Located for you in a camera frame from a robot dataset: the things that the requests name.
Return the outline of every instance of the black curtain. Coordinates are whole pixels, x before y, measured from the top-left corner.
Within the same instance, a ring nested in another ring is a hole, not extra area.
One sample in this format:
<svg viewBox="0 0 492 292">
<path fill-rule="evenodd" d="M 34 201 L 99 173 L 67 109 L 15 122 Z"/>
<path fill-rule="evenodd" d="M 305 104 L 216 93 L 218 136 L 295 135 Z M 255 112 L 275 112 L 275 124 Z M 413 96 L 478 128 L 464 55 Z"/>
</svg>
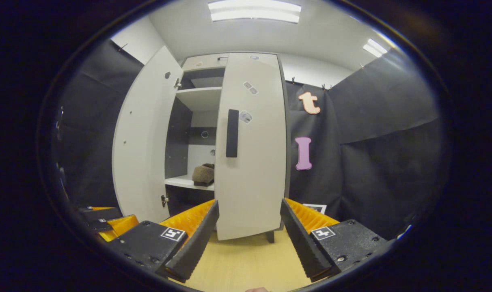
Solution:
<svg viewBox="0 0 492 292">
<path fill-rule="evenodd" d="M 317 96 L 308 114 L 298 96 Z M 431 198 L 443 145 L 435 95 L 419 69 L 395 50 L 330 90 L 287 82 L 292 168 L 290 198 L 327 205 L 387 239 Z M 296 137 L 311 138 L 310 170 L 296 170 Z"/>
<path fill-rule="evenodd" d="M 143 65 L 110 39 L 91 52 L 63 90 L 57 141 L 65 188 L 78 206 L 118 207 L 112 139 L 125 95 Z"/>
</svg>

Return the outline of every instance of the cabinet leg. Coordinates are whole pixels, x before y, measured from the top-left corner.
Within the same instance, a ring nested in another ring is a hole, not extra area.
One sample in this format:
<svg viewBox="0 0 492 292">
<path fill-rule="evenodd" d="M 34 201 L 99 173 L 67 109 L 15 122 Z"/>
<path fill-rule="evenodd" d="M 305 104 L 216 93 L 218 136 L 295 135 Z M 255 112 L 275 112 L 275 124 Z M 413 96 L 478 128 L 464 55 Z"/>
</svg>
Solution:
<svg viewBox="0 0 492 292">
<path fill-rule="evenodd" d="M 269 243 L 275 243 L 275 232 L 274 231 L 268 231 L 266 233 L 266 237 L 268 238 Z"/>
</svg>

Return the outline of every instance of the white shelf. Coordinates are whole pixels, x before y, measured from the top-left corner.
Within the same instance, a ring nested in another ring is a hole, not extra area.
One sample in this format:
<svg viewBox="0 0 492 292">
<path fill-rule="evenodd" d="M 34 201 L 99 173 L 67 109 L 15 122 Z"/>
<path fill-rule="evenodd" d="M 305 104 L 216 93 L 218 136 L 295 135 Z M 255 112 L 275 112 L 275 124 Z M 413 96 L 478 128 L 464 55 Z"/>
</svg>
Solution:
<svg viewBox="0 0 492 292">
<path fill-rule="evenodd" d="M 192 181 L 192 177 L 188 177 L 188 174 L 180 177 L 168 178 L 165 180 L 165 185 L 173 185 L 175 187 L 186 187 L 188 189 L 196 189 L 196 190 L 207 190 L 207 191 L 215 190 L 214 183 L 212 183 L 208 187 L 200 187 L 198 185 L 194 185 L 194 181 Z"/>
<path fill-rule="evenodd" d="M 218 111 L 222 87 L 178 90 L 177 98 L 193 112 Z"/>
</svg>

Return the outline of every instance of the white cabinet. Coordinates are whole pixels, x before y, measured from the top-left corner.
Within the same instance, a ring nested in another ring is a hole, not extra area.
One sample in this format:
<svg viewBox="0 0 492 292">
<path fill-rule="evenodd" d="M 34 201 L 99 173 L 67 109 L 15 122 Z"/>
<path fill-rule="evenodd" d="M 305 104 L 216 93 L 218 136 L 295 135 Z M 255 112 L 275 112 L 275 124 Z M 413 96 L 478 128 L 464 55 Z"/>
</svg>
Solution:
<svg viewBox="0 0 492 292">
<path fill-rule="evenodd" d="M 289 175 L 281 69 L 275 54 L 242 52 L 190 57 L 181 69 L 166 47 L 159 50 L 129 90 L 114 135 L 114 187 L 124 215 L 166 219 L 161 196 L 173 185 L 214 191 L 219 240 L 277 229 Z M 229 110 L 240 117 L 231 119 Z M 235 157 L 227 157 L 234 145 Z M 203 163 L 215 164 L 215 183 L 194 186 L 193 170 Z"/>
</svg>

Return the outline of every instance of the fluorescent light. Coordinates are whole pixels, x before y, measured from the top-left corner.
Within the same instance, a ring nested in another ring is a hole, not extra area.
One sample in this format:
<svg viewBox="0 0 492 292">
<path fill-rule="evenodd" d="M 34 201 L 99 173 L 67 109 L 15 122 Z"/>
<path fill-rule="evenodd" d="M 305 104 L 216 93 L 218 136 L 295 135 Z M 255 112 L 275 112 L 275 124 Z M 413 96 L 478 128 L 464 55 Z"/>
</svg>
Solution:
<svg viewBox="0 0 492 292">
<path fill-rule="evenodd" d="M 208 4 L 212 21 L 239 18 L 274 19 L 298 23 L 301 7 L 275 0 L 224 0 Z"/>
<path fill-rule="evenodd" d="M 374 41 L 374 39 L 369 39 L 368 43 L 370 46 L 372 46 L 373 48 L 375 48 L 376 50 L 378 50 L 382 54 L 387 52 L 387 50 L 385 50 L 385 48 L 383 48 L 380 44 L 378 44 L 376 41 Z"/>
<path fill-rule="evenodd" d="M 375 55 L 377 58 L 381 57 L 381 52 L 378 52 L 375 48 L 369 46 L 369 45 L 364 45 L 363 49 L 366 50 L 367 52 L 370 52 L 372 55 Z"/>
</svg>

